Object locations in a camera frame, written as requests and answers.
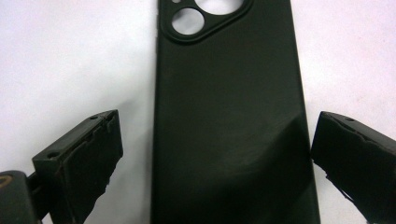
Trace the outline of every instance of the white surface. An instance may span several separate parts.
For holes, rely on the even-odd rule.
[[[396,2],[294,0],[311,139],[318,113],[396,139]],[[86,223],[149,223],[156,1],[0,2],[0,171],[120,111],[124,157]],[[364,224],[316,169],[323,224]]]

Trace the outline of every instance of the black phone case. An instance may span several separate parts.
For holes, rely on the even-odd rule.
[[[320,223],[290,1],[159,12],[151,223]]]

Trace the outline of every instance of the black plastic part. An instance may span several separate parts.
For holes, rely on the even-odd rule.
[[[36,173],[32,173],[28,177],[28,183],[32,194],[33,204],[35,206],[35,213],[41,220],[56,203],[57,196],[53,195],[53,193],[46,188]]]
[[[289,0],[160,0],[151,222],[318,224]],[[176,34],[173,14],[206,26]]]
[[[0,173],[0,223],[41,223],[35,214],[31,192],[23,172]]]
[[[85,119],[33,157],[37,177],[55,197],[53,222],[83,223],[121,157],[117,110]]]
[[[364,124],[322,112],[312,158],[371,223],[396,223],[396,142]]]

